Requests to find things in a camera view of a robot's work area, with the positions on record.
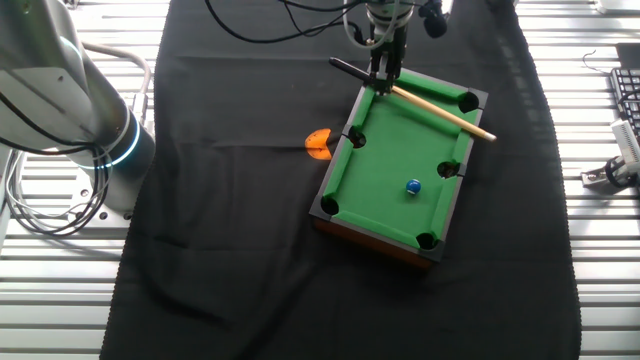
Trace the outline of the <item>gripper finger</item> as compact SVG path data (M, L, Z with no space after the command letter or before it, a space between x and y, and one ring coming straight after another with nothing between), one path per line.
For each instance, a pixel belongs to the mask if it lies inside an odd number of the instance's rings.
M386 53L386 79L385 87L390 89L396 79L400 76L402 69L402 56L397 51L390 51Z
M382 52L373 52L370 60L370 78L371 86L378 94L383 94L385 89L385 75L380 70L381 61L383 60Z

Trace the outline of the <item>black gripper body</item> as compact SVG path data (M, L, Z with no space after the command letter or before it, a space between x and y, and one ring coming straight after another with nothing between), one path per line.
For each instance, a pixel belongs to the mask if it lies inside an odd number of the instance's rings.
M370 52L372 68L401 68L406 53L407 26L397 27L393 35Z

